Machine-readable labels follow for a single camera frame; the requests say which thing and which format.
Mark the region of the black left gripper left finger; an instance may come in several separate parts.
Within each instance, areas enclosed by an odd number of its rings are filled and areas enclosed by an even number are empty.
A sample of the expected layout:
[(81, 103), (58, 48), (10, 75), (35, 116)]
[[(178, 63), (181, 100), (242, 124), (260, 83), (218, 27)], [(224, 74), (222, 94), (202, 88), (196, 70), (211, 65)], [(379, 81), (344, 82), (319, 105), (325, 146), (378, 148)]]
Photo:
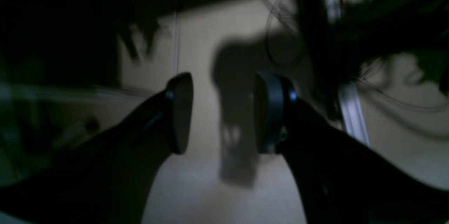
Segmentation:
[(61, 162), (2, 186), (1, 212), (34, 224), (141, 223), (159, 168), (188, 148), (193, 100), (192, 74), (178, 74)]

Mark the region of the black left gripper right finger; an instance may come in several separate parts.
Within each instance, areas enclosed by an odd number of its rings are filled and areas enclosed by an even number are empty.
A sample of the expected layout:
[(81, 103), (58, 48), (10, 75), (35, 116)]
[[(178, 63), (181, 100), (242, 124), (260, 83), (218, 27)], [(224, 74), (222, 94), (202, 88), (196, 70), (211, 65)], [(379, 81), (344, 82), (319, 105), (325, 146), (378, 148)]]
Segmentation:
[(284, 157), (308, 224), (444, 224), (449, 196), (418, 182), (297, 96), (289, 79), (259, 71), (254, 125), (260, 154)]

